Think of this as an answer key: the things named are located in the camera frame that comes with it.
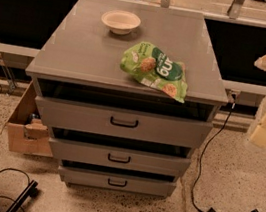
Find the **black stand leg left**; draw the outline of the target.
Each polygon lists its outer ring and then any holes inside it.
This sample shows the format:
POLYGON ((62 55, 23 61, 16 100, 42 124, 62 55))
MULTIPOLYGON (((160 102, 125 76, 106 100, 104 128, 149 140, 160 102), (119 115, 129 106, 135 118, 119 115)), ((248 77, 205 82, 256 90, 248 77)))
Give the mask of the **black stand leg left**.
POLYGON ((37 186, 38 183, 36 181, 31 181, 6 212, 17 212, 28 197, 36 198, 39 192, 37 186))

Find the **green snack bag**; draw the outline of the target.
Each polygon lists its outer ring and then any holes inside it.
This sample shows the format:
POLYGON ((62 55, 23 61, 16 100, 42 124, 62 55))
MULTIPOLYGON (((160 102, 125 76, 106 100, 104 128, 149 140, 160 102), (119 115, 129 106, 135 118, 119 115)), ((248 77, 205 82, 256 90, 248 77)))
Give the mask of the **green snack bag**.
POLYGON ((171 61, 152 43, 141 42, 127 49, 120 68, 138 83, 160 90, 179 103, 185 101, 188 89, 185 64, 171 61))

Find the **grey top drawer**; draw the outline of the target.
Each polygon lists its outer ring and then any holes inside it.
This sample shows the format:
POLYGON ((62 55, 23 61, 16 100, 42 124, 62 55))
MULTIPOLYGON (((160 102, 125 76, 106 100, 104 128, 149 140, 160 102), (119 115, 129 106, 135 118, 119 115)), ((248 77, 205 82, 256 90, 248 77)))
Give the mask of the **grey top drawer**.
POLYGON ((213 128, 211 123, 136 112, 52 97, 36 97, 42 122, 79 132, 145 142, 198 148, 213 128))

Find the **grey middle drawer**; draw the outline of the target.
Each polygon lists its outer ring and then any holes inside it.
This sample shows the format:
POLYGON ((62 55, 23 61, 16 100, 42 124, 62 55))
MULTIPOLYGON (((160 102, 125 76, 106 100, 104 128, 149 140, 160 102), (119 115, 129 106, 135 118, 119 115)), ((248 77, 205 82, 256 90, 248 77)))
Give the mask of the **grey middle drawer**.
POLYGON ((186 158, 67 139, 50 138, 49 143, 55 158, 172 177, 181 177, 191 162, 186 158))

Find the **grey bottom drawer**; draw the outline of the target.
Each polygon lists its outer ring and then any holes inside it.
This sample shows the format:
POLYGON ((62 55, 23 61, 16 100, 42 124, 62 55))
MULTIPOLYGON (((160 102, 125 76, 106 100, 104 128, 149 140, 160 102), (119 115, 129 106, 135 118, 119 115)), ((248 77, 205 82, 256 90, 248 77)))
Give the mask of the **grey bottom drawer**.
POLYGON ((159 197, 169 197, 176 188, 172 182, 106 173, 88 169, 76 169, 60 166, 58 169, 65 183, 93 186, 117 191, 129 191, 159 197))

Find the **white paper bowl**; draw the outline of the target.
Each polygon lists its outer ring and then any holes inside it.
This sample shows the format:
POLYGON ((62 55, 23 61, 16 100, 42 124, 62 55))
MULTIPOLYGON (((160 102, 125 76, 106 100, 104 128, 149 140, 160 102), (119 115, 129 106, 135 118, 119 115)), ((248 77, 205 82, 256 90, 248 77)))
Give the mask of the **white paper bowl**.
POLYGON ((102 23, 118 35, 127 35, 141 25, 140 18, 132 12, 112 10, 101 16, 102 23))

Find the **brown cardboard box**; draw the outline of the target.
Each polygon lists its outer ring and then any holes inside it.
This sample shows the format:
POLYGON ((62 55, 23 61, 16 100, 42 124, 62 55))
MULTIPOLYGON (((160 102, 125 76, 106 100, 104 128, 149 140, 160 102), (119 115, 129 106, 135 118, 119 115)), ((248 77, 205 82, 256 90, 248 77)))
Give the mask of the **brown cardboard box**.
POLYGON ((11 152, 51 157, 48 128, 39 116, 36 95, 34 85, 30 83, 9 117, 6 123, 8 149, 11 152))

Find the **grey drawer cabinet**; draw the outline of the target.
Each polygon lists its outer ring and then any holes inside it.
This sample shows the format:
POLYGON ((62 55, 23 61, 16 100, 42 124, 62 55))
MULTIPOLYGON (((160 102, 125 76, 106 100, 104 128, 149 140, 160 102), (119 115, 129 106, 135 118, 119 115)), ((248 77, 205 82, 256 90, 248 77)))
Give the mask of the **grey drawer cabinet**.
MULTIPOLYGON (((78 0, 53 37, 53 41, 44 45, 26 70, 33 80, 36 97, 52 97, 211 124, 217 110, 227 102, 206 23, 198 12, 121 0, 78 0), (112 10, 136 14, 141 25, 127 35, 112 33, 101 20, 105 12, 112 10), (159 47, 172 61, 185 64, 188 89, 183 103, 179 104, 167 94, 139 84, 121 70, 120 60, 125 50, 144 41, 159 47)), ((54 139, 190 160, 197 149, 45 126, 50 138, 54 139)), ((180 178, 56 159, 59 167, 124 174, 175 184, 180 178)))

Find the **grey drawer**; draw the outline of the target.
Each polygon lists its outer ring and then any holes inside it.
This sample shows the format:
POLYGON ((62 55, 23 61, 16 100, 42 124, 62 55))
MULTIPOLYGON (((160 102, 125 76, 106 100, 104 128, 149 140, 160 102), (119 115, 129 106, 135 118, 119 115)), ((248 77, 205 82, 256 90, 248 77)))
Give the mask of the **grey drawer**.
POLYGON ((211 123, 136 112, 52 97, 36 97, 42 122, 79 132, 145 142, 198 148, 213 128, 211 123))
POLYGON ((169 197, 176 188, 172 182, 106 173, 88 169, 76 169, 60 166, 58 169, 65 183, 93 186, 117 191, 129 191, 159 197, 169 197))
POLYGON ((55 158, 172 177, 181 177, 191 162, 186 158, 67 139, 50 138, 49 143, 55 158))

